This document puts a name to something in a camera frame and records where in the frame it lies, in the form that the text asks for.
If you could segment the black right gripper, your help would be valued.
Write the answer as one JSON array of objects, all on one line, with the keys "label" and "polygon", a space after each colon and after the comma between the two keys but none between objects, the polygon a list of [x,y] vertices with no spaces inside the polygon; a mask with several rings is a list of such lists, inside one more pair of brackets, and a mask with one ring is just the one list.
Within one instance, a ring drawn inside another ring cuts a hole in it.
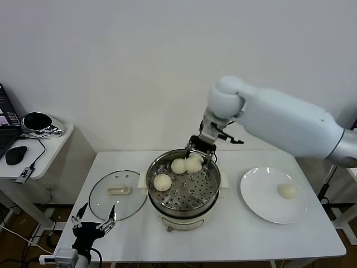
[{"label": "black right gripper", "polygon": [[206,141],[203,141],[199,138],[199,136],[192,135],[185,146],[185,158],[188,159],[192,150],[206,152],[204,160],[202,162],[202,166],[205,168],[209,168],[211,164],[215,163],[216,156],[216,145],[210,144]]}]

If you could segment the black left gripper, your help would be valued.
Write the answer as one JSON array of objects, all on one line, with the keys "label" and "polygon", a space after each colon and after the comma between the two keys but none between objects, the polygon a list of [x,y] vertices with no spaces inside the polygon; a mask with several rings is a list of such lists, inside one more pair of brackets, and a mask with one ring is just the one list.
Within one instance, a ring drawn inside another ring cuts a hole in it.
[{"label": "black left gripper", "polygon": [[[73,225],[80,225],[85,214],[88,203],[85,203],[75,216],[71,216]],[[76,250],[90,250],[95,240],[103,237],[103,233],[108,233],[116,223],[115,204],[112,206],[108,219],[103,223],[82,222],[80,227],[73,228],[73,235],[76,237],[72,248]]]}]

